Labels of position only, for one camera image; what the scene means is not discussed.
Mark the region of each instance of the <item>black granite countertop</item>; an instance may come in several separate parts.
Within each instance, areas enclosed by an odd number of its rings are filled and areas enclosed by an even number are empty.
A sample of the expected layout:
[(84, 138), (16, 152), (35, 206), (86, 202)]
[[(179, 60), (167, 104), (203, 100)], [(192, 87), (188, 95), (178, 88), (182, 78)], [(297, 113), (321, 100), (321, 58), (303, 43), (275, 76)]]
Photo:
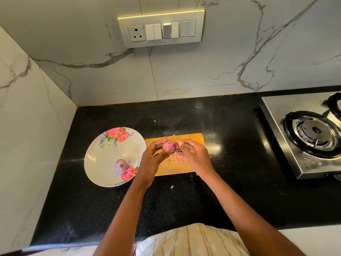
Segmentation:
[[(78, 108), (31, 246), (101, 240), (129, 186), (93, 184), (83, 159), (96, 136), (119, 126), (136, 129), (144, 138), (202, 133), (215, 170), (278, 229), (340, 224), (341, 183), (296, 180), (259, 108), (262, 96), (340, 90), (334, 86)], [(234, 230), (195, 173), (156, 177), (143, 199), (136, 239), (197, 222)]]

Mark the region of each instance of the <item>chopping board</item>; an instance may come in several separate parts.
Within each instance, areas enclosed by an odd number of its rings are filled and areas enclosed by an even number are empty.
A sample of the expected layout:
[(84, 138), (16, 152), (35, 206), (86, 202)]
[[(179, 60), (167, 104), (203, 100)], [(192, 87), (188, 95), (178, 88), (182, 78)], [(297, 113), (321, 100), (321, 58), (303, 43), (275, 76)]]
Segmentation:
[[(165, 137), (157, 137), (157, 138), (149, 138), (145, 139), (147, 147), (154, 141), (163, 139)], [(204, 137), (202, 133), (196, 134), (187, 134), (187, 135), (175, 135), (171, 137), (167, 137), (173, 142), (177, 139), (193, 139), (199, 144), (205, 145)], [(187, 159), (183, 159), (175, 154), (169, 156), (168, 159), (164, 160), (160, 166), (155, 176), (169, 175), (169, 174), (177, 174), (177, 173), (186, 173), (186, 172), (194, 172), (192, 167), (189, 165)]]

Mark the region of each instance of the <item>forearm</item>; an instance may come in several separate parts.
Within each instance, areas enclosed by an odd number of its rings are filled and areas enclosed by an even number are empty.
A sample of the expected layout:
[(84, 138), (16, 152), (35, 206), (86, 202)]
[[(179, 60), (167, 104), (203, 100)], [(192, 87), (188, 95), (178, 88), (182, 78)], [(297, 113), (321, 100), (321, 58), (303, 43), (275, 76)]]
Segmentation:
[(217, 196), (252, 256), (304, 255), (258, 215), (217, 173), (205, 176), (203, 180)]
[(145, 192), (133, 181), (94, 256), (130, 256)]

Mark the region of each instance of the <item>plate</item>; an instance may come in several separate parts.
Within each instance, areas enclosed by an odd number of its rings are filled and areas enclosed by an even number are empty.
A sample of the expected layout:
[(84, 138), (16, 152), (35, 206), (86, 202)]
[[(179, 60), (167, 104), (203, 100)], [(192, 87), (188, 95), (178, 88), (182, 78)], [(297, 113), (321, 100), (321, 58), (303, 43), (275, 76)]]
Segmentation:
[[(134, 178), (146, 142), (139, 132), (128, 127), (109, 129), (92, 141), (84, 157), (88, 178), (102, 187), (118, 187)], [(125, 159), (128, 169), (118, 172), (115, 162)]]

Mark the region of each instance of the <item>whole onion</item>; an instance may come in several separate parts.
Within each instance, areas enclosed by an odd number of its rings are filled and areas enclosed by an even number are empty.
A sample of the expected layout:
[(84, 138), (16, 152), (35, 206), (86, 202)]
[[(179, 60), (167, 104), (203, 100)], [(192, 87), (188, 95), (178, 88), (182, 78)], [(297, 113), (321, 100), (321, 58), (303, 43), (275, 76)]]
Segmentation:
[(128, 163), (125, 159), (118, 159), (115, 163), (115, 169), (119, 172), (124, 172), (128, 169)]
[(174, 144), (172, 141), (168, 141), (162, 145), (162, 149), (164, 150), (166, 147), (170, 148), (169, 154), (174, 154), (176, 150), (176, 144)]

